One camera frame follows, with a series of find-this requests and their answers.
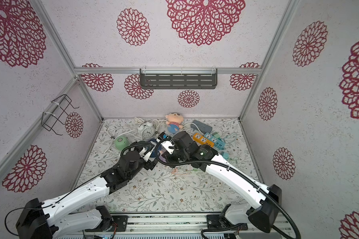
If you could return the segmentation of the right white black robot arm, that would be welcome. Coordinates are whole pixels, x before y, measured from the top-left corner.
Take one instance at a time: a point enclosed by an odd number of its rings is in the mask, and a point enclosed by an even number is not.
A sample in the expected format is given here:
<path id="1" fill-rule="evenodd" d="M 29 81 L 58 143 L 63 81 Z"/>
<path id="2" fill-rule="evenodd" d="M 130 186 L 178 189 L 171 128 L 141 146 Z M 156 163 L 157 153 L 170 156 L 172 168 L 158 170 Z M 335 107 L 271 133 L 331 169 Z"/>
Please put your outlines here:
<path id="1" fill-rule="evenodd" d="M 211 146 L 197 144 L 185 131 L 173 137 L 163 132 L 157 142 L 155 155 L 161 164 L 172 168 L 183 165 L 198 168 L 224 182 L 246 201 L 241 205 L 227 205 L 223 210 L 221 216 L 232 228 L 250 223 L 264 233 L 276 231 L 288 239 L 290 236 L 275 226 L 278 214 L 282 214 L 294 237 L 301 238 L 296 223 L 281 206 L 282 190 L 277 185 L 267 186 L 247 176 Z"/>

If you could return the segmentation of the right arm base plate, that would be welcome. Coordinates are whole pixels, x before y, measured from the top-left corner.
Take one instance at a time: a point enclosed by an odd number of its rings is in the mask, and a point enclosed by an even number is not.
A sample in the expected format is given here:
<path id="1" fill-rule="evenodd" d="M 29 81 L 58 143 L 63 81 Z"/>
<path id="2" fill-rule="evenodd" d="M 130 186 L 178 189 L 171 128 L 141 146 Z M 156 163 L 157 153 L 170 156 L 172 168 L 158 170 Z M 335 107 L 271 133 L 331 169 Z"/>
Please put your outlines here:
<path id="1" fill-rule="evenodd" d="M 207 228 L 209 230 L 222 230 L 222 229 L 226 230 L 227 228 L 233 226 L 233 224 L 230 223 L 227 219 L 217 214 L 206 215 L 206 223 L 207 223 Z M 232 230 L 247 231 L 248 225 L 247 224 L 238 225 L 235 226 Z"/>

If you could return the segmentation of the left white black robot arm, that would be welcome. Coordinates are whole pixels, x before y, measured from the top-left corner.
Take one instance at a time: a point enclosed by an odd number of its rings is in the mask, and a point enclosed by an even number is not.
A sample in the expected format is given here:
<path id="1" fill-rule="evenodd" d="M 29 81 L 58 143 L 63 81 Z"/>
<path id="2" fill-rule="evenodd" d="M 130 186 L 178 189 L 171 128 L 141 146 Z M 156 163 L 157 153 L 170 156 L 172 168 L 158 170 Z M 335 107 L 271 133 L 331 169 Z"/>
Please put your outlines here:
<path id="1" fill-rule="evenodd" d="M 143 168 L 153 167 L 149 158 L 155 147 L 146 141 L 133 143 L 122 150 L 113 167 L 72 191 L 43 202 L 37 198 L 28 201 L 21 208 L 14 235 L 20 239 L 56 239 L 76 231 L 101 232 L 114 227 L 113 217 L 105 206 L 83 213 L 74 211 L 120 190 Z"/>

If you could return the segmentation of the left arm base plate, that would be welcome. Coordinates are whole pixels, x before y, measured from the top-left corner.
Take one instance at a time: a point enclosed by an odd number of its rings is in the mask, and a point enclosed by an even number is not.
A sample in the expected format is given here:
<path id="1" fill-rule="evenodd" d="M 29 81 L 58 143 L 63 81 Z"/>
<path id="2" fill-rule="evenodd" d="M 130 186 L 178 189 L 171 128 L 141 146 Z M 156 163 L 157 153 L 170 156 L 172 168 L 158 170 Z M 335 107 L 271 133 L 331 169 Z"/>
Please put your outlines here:
<path id="1" fill-rule="evenodd" d="M 94 229 L 86 229 L 85 232 L 125 232 L 128 216 L 112 216 L 112 219 L 103 219 Z"/>

